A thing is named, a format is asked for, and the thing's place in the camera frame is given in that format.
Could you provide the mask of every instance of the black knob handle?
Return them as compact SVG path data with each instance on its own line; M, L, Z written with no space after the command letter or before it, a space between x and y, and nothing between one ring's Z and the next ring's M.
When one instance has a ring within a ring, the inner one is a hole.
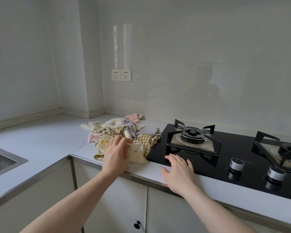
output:
M134 224L134 227L136 229L140 229L140 221L137 221L137 223Z

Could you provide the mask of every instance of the black glass stovetop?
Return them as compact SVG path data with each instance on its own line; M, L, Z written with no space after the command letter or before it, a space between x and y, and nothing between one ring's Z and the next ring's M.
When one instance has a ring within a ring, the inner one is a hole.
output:
M174 131L174 125L167 124L160 141L151 149L147 160L171 166L164 156L170 153L177 154L184 160L189 159L192 162L196 174L291 199L291 173L286 173L281 185L268 182L265 177L267 177L269 167L273 165L256 146L254 137L215 131L212 137L222 142L222 145L220 155L213 156L166 145L167 133L172 131ZM244 161L241 175L230 172L232 158Z

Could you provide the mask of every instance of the forearm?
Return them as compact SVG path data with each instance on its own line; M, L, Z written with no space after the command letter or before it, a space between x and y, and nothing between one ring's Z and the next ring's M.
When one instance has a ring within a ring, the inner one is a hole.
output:
M116 177L98 173L96 177L48 209L21 233L77 233Z
M204 223L209 233L256 233L196 186L190 187L183 197Z

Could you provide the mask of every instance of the power socket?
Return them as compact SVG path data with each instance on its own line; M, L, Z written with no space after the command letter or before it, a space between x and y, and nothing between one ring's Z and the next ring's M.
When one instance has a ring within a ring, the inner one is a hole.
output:
M132 70L131 69L121 70L121 80L122 81L131 81L132 80Z
M121 80L121 70L115 69L111 70L112 81L120 81Z

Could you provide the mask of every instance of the kitchen counter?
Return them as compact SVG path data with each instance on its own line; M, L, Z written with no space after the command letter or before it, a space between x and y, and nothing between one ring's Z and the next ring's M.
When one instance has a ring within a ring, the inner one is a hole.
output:
M115 117L118 116L103 114L90 121L105 122ZM0 130L0 148L29 160L0 175L0 198L70 154L76 161L101 167L102 162L93 159L95 145L87 143L90 131L80 126L88 121L85 118L56 115ZM159 127L161 131L166 126L166 123L147 120L143 120L142 124L146 128ZM166 188L160 174L161 166L153 162L145 165L130 163L125 175L137 182L139 179ZM205 176L199 176L199 179L205 192L214 200L291 224L290 199Z

